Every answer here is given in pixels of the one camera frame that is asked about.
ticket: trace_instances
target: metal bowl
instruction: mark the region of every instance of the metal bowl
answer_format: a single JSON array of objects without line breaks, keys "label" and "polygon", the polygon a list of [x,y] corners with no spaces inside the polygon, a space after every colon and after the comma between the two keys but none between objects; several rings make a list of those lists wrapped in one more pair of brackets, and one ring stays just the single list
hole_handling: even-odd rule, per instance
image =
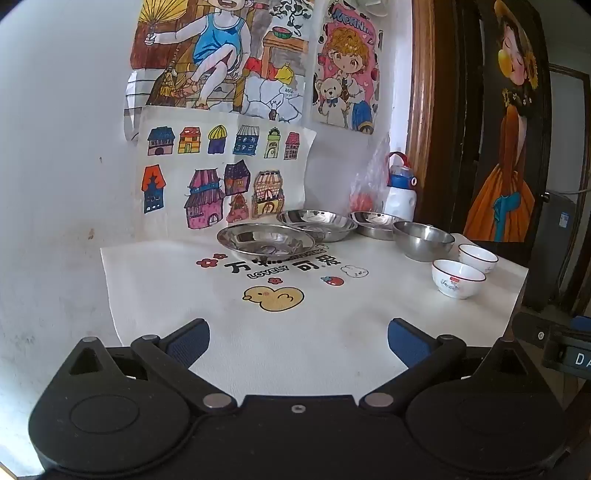
[{"label": "metal bowl", "polygon": [[352,212],[351,218],[357,223],[357,232],[376,240],[394,240],[392,227],[401,219],[376,212]]},{"label": "metal bowl", "polygon": [[278,260],[306,253],[314,248],[307,233],[285,225],[241,223],[220,230],[217,241],[251,260]]},{"label": "metal bowl", "polygon": [[398,247],[417,262],[446,258],[456,241],[449,233],[422,223],[396,222],[393,231]]},{"label": "metal bowl", "polygon": [[349,217],[322,210],[289,210],[279,213],[277,220],[303,230],[317,242],[338,242],[357,228]]}]

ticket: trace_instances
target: triangular hole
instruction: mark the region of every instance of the triangular hole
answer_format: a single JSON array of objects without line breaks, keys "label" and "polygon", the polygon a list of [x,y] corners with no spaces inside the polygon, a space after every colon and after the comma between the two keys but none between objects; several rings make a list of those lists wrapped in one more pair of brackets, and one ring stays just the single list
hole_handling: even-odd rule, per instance
[{"label": "triangular hole", "polygon": [[70,369],[70,375],[89,374],[101,370],[103,367],[99,363],[95,351],[92,348],[85,348]]},{"label": "triangular hole", "polygon": [[519,360],[519,357],[512,349],[506,349],[503,351],[501,364],[499,365],[499,372],[509,375],[527,374],[523,364]]}]

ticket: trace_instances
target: red flower print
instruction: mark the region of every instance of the red flower print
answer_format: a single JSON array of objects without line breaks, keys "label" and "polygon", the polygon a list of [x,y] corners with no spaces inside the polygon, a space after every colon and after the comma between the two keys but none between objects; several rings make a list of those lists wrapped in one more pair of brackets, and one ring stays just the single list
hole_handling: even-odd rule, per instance
[{"label": "red flower print", "polygon": [[202,268],[217,267],[217,260],[212,260],[211,258],[204,258],[203,260],[200,260],[195,263]]}]

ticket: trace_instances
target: plastic bag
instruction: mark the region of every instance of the plastic bag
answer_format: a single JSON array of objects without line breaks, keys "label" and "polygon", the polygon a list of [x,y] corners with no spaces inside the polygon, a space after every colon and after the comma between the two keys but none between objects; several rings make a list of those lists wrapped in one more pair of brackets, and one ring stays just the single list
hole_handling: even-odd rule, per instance
[{"label": "plastic bag", "polygon": [[388,194],[390,136],[378,144],[367,168],[351,183],[349,209],[352,212],[382,212]]}]

